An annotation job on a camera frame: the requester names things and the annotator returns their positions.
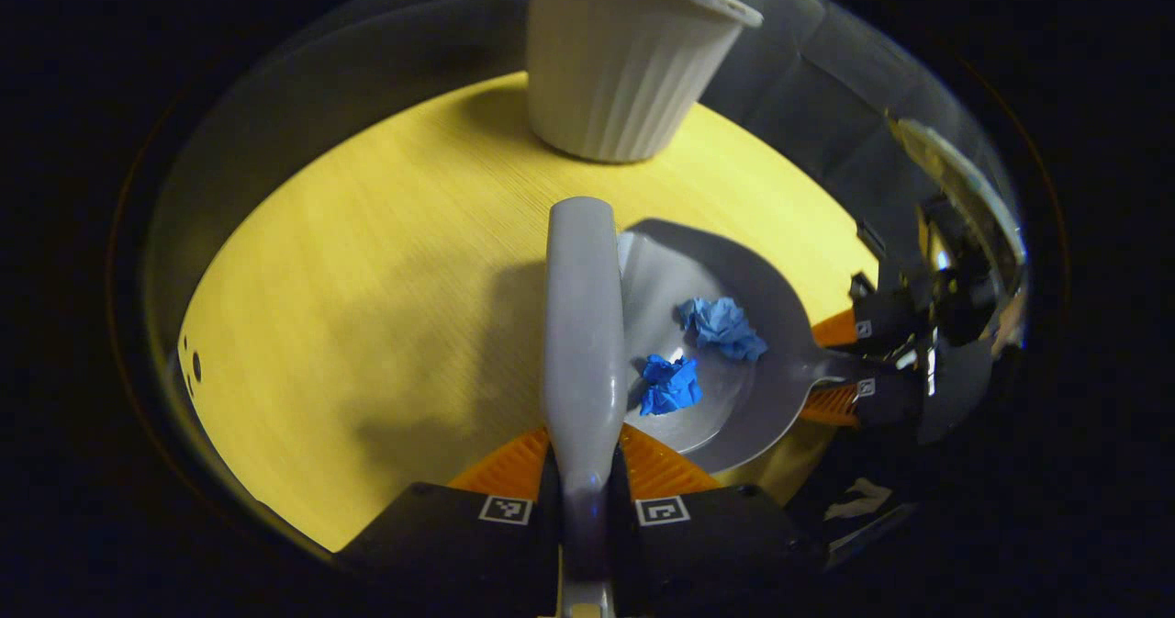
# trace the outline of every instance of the dark background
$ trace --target dark background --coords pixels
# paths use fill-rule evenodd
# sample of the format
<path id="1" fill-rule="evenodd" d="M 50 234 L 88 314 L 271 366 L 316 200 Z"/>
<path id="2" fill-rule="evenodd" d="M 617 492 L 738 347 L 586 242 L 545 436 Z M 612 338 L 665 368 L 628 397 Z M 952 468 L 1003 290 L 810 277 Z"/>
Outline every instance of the dark background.
<path id="1" fill-rule="evenodd" d="M 939 517 L 958 519 L 956 540 L 878 545 L 892 584 L 858 599 L 983 614 L 1168 603 L 1171 584 L 1147 571 L 1167 542 L 1159 441 L 1173 391 L 1146 388 L 1162 367 L 1144 350 L 1163 349 L 1156 288 L 1170 256 L 1157 208 L 1171 203 L 1169 150 L 1150 119 L 1169 99 L 1169 12 L 1160 0 L 838 1 L 899 41 L 919 19 L 993 82 L 1055 180 L 1074 258 L 1060 370 L 1033 379 L 1016 414 L 1034 435 L 992 443 L 1003 476 L 979 475 L 981 504 Z M 271 556 L 167 469 L 122 396 L 102 284 L 119 186 L 169 100 L 234 38 L 261 53 L 340 2 L 0 0 L 18 159 L 4 255 L 15 614 L 355 610 L 345 589 L 307 585 L 323 571 Z M 940 562 L 931 576 L 926 556 Z"/>

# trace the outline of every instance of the blue crumpled paper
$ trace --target blue crumpled paper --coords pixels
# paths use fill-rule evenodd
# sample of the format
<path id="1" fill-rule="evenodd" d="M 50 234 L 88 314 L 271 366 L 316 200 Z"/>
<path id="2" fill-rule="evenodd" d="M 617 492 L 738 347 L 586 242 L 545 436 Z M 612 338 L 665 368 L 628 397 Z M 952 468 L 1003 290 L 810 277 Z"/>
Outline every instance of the blue crumpled paper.
<path id="1" fill-rule="evenodd" d="M 723 296 L 718 301 L 689 300 L 677 308 L 682 329 L 698 331 L 698 347 L 717 345 L 731 360 L 759 360 L 767 351 L 767 342 L 759 338 L 734 300 Z"/>
<path id="2" fill-rule="evenodd" d="M 683 357 L 671 363 L 658 355 L 650 355 L 640 375 L 649 383 L 640 397 L 640 416 L 670 414 L 701 399 L 697 360 Z"/>

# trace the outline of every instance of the yellow table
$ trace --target yellow table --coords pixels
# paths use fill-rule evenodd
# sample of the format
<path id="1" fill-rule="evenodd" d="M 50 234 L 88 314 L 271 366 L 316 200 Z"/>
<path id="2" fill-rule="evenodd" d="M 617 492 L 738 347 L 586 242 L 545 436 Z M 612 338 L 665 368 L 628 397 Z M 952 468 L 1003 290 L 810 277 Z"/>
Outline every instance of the yellow table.
<path id="1" fill-rule="evenodd" d="M 812 322 L 848 307 L 850 275 L 877 278 L 831 196 L 700 105 L 659 156 L 599 166 L 530 133 L 524 74 L 476 83 L 323 154 L 201 280 L 183 370 L 241 483 L 337 551 L 409 482 L 539 425 L 546 217 L 571 195 L 610 201 L 620 228 L 657 216 L 752 247 Z M 721 479 L 786 501 L 830 437 L 800 423 Z"/>

